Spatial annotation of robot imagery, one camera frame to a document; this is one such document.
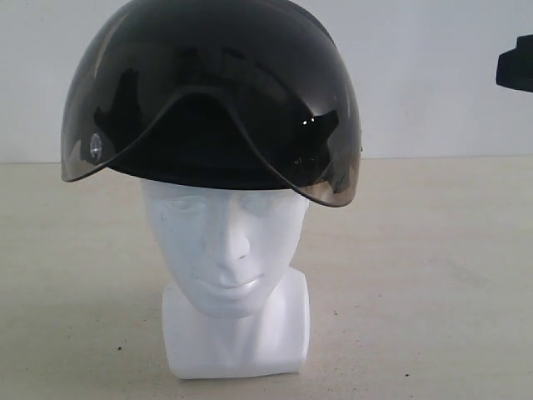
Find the black helmet with tinted visor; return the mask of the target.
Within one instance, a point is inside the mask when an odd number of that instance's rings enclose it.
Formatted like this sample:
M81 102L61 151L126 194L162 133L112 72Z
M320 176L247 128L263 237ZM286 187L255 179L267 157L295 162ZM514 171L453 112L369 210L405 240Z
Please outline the black helmet with tinted visor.
M356 193L356 94L326 28L290 1L131 1L97 31L68 89L61 176L104 168L224 190Z

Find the white mannequin head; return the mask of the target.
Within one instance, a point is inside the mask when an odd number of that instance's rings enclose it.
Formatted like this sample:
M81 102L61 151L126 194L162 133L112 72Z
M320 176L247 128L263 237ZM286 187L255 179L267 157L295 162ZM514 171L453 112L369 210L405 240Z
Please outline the white mannequin head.
M170 370L181 379L295 373L310 342L305 275L291 266L309 202L290 189L142 181L172 276L162 294Z

